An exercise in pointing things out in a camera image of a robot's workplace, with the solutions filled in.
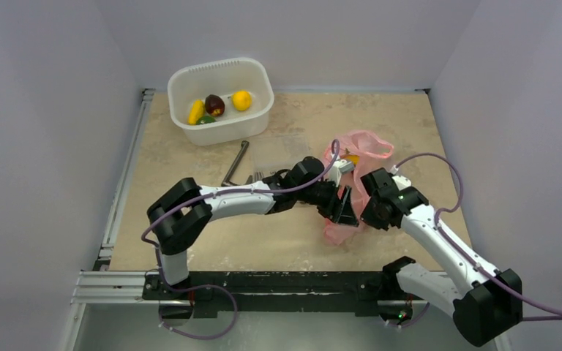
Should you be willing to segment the orange fake fruit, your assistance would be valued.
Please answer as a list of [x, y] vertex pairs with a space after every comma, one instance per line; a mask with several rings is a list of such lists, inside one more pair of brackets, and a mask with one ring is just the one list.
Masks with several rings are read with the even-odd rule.
[[355, 166], [357, 166], [357, 164], [360, 161], [360, 156], [355, 155], [355, 154], [346, 154], [342, 158], [345, 159], [345, 160], [348, 160], [349, 162], [351, 162]]

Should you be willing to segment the pink plastic bag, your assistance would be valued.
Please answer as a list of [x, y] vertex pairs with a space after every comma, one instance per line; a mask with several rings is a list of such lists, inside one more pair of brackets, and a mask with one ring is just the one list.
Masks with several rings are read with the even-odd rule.
[[[360, 161], [357, 166], [355, 166], [354, 171], [345, 174], [340, 182], [342, 189], [344, 186], [352, 188], [352, 206], [358, 218], [370, 198], [360, 178], [381, 167], [389, 170], [391, 166], [394, 165], [392, 159], [394, 146], [388, 141], [379, 138], [374, 132], [368, 130], [353, 130], [338, 135], [335, 138], [340, 142], [340, 158], [346, 154], [360, 156]], [[333, 151], [331, 150], [331, 146], [328, 146], [323, 153], [323, 163], [325, 166], [331, 163], [332, 155]], [[366, 229], [365, 223], [359, 223], [358, 227], [351, 227], [335, 224], [325, 219], [323, 230], [324, 238], [333, 244], [340, 245], [352, 235]]]

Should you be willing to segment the dark red fake apple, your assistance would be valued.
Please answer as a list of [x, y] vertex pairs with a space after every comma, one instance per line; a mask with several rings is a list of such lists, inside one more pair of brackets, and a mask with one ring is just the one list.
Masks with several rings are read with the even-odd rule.
[[205, 100], [206, 113], [213, 117], [222, 116], [225, 112], [224, 100], [214, 94], [208, 95]]

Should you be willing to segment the green fake apple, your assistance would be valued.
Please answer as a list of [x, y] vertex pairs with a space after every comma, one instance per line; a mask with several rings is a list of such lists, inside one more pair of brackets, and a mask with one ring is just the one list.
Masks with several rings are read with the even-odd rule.
[[212, 124], [215, 123], [217, 120], [215, 117], [210, 116], [210, 115], [204, 115], [201, 116], [197, 121], [196, 121], [196, 125], [204, 125], [204, 124]]

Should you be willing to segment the yellow fake banana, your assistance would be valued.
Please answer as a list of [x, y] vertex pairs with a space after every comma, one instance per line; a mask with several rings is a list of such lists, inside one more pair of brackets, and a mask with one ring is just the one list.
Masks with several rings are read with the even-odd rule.
[[187, 123], [189, 125], [196, 125], [198, 121], [206, 115], [205, 103], [203, 100], [197, 99], [193, 102], [190, 109]]

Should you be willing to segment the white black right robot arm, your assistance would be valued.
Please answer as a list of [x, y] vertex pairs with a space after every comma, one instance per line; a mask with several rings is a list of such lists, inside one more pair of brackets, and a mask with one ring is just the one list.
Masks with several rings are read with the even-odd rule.
[[502, 271], [464, 243], [408, 179], [380, 168], [361, 177], [370, 197], [361, 220], [375, 228], [399, 228], [444, 269], [439, 275], [404, 256], [383, 267], [381, 286], [390, 297], [423, 298], [453, 319], [462, 337], [481, 347], [522, 321], [522, 280]]

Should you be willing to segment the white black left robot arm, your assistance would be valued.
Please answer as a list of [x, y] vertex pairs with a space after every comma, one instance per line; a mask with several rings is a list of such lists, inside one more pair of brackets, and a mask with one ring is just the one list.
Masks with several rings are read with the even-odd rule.
[[148, 231], [157, 238], [152, 244], [162, 274], [160, 289], [172, 299], [187, 294], [187, 250], [205, 226], [215, 220], [278, 214], [305, 203], [315, 206], [323, 218], [333, 223], [357, 226], [351, 188], [340, 185], [342, 176], [353, 169], [354, 164], [346, 159], [325, 166], [308, 156], [290, 170], [241, 186], [204, 186], [194, 178], [183, 178], [146, 211]]

